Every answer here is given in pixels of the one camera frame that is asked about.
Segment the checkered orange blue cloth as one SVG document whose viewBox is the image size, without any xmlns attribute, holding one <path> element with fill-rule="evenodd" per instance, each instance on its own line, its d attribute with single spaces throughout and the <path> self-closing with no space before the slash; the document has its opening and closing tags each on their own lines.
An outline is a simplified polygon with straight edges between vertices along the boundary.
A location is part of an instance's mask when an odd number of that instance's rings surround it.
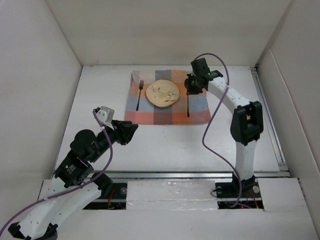
<svg viewBox="0 0 320 240">
<path fill-rule="evenodd" d="M 187 117 L 187 90 L 184 82 L 186 70 L 134 70 L 131 73 L 130 89 L 126 101 L 126 121 L 139 125 L 201 125 L 211 119 L 208 106 L 207 91 L 189 96 L 189 115 Z M 141 91 L 139 109 L 136 106 L 139 97 L 139 83 L 144 80 Z M 157 80 L 169 80 L 175 83 L 180 91 L 179 100 L 169 107 L 160 108 L 152 105 L 146 97 L 147 87 Z"/>
</svg>

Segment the black metal spoon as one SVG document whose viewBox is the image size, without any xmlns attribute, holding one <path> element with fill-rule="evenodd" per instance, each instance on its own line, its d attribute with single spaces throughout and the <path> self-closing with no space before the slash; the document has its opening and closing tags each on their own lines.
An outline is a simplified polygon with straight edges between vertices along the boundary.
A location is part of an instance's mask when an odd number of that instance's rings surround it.
<svg viewBox="0 0 320 240">
<path fill-rule="evenodd" d="M 190 101 L 189 101 L 189 93 L 187 92 L 187 117 L 190 117 Z"/>
</svg>

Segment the beige floral ceramic plate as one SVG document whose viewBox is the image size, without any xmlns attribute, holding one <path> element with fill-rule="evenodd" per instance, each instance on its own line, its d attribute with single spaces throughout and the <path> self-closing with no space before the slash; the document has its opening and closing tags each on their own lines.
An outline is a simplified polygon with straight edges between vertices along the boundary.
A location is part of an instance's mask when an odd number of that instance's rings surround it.
<svg viewBox="0 0 320 240">
<path fill-rule="evenodd" d="M 179 100 L 180 90 L 174 82 L 159 79 L 146 88 L 145 96 L 155 107 L 168 108 Z"/>
</svg>

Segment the black metal fork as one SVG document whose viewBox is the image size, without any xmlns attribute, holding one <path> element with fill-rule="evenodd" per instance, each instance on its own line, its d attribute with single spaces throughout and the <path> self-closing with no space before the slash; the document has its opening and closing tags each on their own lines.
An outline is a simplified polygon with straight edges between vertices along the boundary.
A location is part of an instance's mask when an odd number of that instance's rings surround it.
<svg viewBox="0 0 320 240">
<path fill-rule="evenodd" d="M 139 106 L 140 106 L 140 98 L 141 98 L 141 92 L 144 88 L 144 80 L 140 80 L 139 81 L 139 86 L 138 86 L 138 89 L 139 89 L 139 95 L 138 95 L 138 100 L 137 100 L 137 105 L 136 105 L 136 111 L 139 110 Z"/>
</svg>

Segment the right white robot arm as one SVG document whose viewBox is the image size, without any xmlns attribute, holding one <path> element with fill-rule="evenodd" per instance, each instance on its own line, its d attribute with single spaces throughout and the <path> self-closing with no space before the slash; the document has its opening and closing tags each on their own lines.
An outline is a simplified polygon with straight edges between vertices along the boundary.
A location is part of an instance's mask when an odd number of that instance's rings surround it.
<svg viewBox="0 0 320 240">
<path fill-rule="evenodd" d="M 236 143 L 236 160 L 231 191 L 235 196 L 243 197 L 255 183 L 255 148 L 264 130 L 262 104 L 248 100 L 233 89 L 228 70 L 225 70 L 226 78 L 217 70 L 211 71 L 202 55 L 191 62 L 191 67 L 192 73 L 187 74 L 184 82 L 186 94 L 198 95 L 206 90 L 232 114 L 230 133 Z"/>
</svg>

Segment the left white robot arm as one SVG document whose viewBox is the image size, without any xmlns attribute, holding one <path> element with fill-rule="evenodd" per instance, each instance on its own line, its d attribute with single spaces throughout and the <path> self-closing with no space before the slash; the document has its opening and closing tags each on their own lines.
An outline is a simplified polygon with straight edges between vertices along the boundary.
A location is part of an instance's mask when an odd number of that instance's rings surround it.
<svg viewBox="0 0 320 240">
<path fill-rule="evenodd" d="M 21 240 L 55 240 L 58 229 L 72 214 L 91 201 L 107 198 L 113 181 L 103 172 L 94 173 L 96 162 L 114 143 L 128 144 L 137 124 L 112 120 L 100 124 L 101 132 L 79 131 L 70 144 L 70 151 L 54 172 L 47 195 L 25 207 L 32 211 L 20 222 L 9 220 L 5 228 L 12 237 Z"/>
</svg>

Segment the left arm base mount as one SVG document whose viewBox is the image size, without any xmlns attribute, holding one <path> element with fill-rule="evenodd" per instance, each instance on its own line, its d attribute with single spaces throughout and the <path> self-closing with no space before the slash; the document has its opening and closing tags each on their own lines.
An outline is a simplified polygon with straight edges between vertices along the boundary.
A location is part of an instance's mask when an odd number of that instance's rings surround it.
<svg viewBox="0 0 320 240">
<path fill-rule="evenodd" d="M 95 199 L 84 210 L 125 210 L 127 203 L 127 183 L 114 183 L 111 192 L 107 196 Z"/>
</svg>

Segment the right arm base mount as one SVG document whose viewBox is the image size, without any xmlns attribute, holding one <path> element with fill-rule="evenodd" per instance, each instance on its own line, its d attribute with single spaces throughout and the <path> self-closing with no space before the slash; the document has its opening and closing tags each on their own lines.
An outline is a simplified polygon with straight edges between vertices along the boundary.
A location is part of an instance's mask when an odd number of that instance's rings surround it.
<svg viewBox="0 0 320 240">
<path fill-rule="evenodd" d="M 218 209 L 264 209 L 258 182 L 243 186 L 241 197 L 234 182 L 216 182 L 211 195 L 217 198 Z"/>
</svg>

